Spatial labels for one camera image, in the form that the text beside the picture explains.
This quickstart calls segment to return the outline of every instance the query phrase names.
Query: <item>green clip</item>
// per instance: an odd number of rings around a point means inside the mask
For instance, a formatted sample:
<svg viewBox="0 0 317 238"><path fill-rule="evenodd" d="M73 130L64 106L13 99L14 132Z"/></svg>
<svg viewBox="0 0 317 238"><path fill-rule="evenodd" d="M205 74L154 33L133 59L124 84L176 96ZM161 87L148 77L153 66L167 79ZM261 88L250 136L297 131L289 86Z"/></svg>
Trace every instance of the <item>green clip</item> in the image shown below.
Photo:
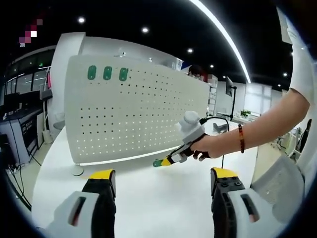
<svg viewBox="0 0 317 238"><path fill-rule="evenodd" d="M87 77L88 77L89 80L94 80L94 79L95 79L95 77L96 77L96 71L97 71L96 66L94 66L94 65L89 66L89 68L88 68L88 75L87 75Z"/></svg>
<svg viewBox="0 0 317 238"><path fill-rule="evenodd" d="M127 69L127 68L121 68L120 75L119 75L119 80L120 81L126 81L127 80L128 71L129 71L129 69Z"/></svg>
<svg viewBox="0 0 317 238"><path fill-rule="evenodd" d="M104 69L104 80L110 80L112 74L112 67L107 66Z"/></svg>
<svg viewBox="0 0 317 238"><path fill-rule="evenodd" d="M153 166L154 166L154 167L160 167L161 164L162 164L162 161L163 161L163 160L156 159L156 160L153 162Z"/></svg>

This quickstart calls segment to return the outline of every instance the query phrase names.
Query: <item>human arm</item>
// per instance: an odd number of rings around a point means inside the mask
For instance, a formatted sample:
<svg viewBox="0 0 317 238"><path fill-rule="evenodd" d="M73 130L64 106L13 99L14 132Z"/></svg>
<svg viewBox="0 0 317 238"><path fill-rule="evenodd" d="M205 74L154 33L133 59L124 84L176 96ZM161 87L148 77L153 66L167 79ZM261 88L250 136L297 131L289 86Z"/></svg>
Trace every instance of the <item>human arm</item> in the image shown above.
<svg viewBox="0 0 317 238"><path fill-rule="evenodd" d="M303 120L309 106L310 103L303 95L290 89L274 108L242 127L245 149L268 143L290 131ZM205 136L193 144L191 149L208 151L212 158L240 151L239 130L235 129L217 136Z"/></svg>

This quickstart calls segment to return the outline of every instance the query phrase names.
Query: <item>floor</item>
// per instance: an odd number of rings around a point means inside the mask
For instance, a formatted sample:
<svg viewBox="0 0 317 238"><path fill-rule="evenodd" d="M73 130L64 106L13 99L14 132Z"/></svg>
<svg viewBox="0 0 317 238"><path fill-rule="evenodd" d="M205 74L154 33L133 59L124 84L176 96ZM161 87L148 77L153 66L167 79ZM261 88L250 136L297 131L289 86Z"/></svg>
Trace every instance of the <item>floor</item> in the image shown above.
<svg viewBox="0 0 317 238"><path fill-rule="evenodd" d="M34 158L40 164L42 164L50 147L51 147L50 144L48 145L43 144L40 147L40 149L35 153ZM279 158L281 154L282 152L280 152L276 148L273 148L270 144L259 146L257 162L256 162L256 167L255 167L252 182L260 178L261 175L263 175L274 164L274 162ZM26 165L25 167L21 169L21 175L22 175L24 189L25 189L24 194L31 204L32 204L33 189L34 189L34 185L35 185L39 170L40 170L40 166L33 159L30 161L28 165ZM13 184L16 186L13 176L10 175L9 177L11 178ZM15 177L19 185L21 186L20 173L16 172ZM26 209L26 207L19 201L17 197L16 197L16 200L18 205L24 211L25 215L31 218L31 213Z"/></svg>

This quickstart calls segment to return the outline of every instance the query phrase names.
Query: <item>potted plant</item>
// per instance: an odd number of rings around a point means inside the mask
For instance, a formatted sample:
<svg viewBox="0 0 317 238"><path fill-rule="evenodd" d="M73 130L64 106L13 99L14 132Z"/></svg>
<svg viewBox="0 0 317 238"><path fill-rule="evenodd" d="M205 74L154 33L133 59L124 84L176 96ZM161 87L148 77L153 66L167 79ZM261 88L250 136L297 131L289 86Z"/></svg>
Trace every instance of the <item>potted plant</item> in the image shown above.
<svg viewBox="0 0 317 238"><path fill-rule="evenodd" d="M248 111L248 110L242 110L242 111L240 111L240 116L241 116L242 118L247 118L249 114L251 114L251 112Z"/></svg>

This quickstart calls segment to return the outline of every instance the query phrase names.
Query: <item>white pegboard partition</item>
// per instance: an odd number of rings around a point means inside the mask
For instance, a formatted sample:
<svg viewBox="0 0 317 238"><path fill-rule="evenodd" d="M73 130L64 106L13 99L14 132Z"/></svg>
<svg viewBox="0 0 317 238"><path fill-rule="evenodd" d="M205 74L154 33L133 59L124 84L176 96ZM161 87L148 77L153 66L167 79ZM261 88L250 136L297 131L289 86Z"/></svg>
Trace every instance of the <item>white pegboard partition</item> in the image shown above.
<svg viewBox="0 0 317 238"><path fill-rule="evenodd" d="M116 160L178 146L186 111L206 115L209 86L179 71L117 57L73 56L65 123L75 163Z"/></svg>

